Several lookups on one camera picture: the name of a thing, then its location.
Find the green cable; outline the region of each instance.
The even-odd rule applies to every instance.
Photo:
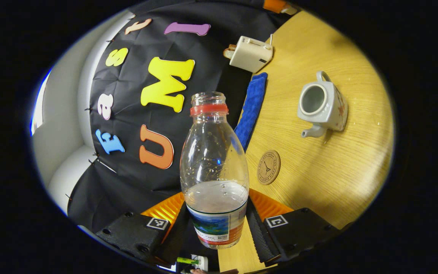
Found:
[[[177,262],[179,263],[186,263],[186,264],[198,264],[198,260],[192,260],[182,257],[177,257]]]

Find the clear plastic bottle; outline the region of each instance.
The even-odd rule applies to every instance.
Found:
[[[229,248],[240,240],[249,194],[246,157],[227,123],[220,92],[192,96],[189,131],[180,160],[180,183],[201,243]]]

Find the table surface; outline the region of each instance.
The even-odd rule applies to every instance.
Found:
[[[273,59],[258,72],[268,73],[268,83],[246,152],[250,188],[294,210],[308,207],[341,229],[367,209],[387,177],[394,139],[390,97],[361,50],[305,11],[273,34],[273,47]],[[298,100],[318,70],[346,98],[346,128],[302,138],[312,124],[297,117]],[[262,185],[257,165],[271,149],[280,155],[280,173],[272,184]],[[219,250],[219,267],[239,273],[265,268],[247,224],[238,244]]]

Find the coaster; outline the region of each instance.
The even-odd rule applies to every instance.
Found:
[[[259,160],[257,178],[262,185],[275,181],[280,172],[280,155],[274,150],[266,151]]]

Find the black cloth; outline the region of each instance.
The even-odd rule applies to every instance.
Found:
[[[159,6],[165,2],[146,2],[130,8],[136,17],[131,19],[109,43],[99,60],[90,92],[90,127],[99,161],[90,166],[76,184],[68,204],[68,216],[92,232],[115,220],[127,211],[140,213],[157,202],[180,191],[179,160],[181,149],[192,125],[189,109],[191,96],[198,92],[219,91],[226,96],[229,108],[228,123],[238,123],[251,73],[229,65],[222,55],[229,44],[236,44],[243,35],[266,40],[289,16],[274,14],[247,2],[185,2]],[[125,29],[135,22],[152,21],[143,29],[125,35]],[[210,24],[205,36],[195,33],[172,32],[165,28],[173,22]],[[113,50],[128,49],[123,64],[106,66]],[[171,107],[149,103],[141,105],[141,91],[159,80],[148,71],[154,57],[170,61],[193,59],[192,76],[181,92],[185,97],[180,113]],[[97,102],[101,94],[113,95],[114,103],[109,120],[99,115]],[[144,145],[154,154],[162,155],[159,144],[140,139],[140,127],[166,136],[173,145],[173,163],[160,169],[141,163],[139,149]],[[95,132],[116,135],[125,152],[104,151]]]

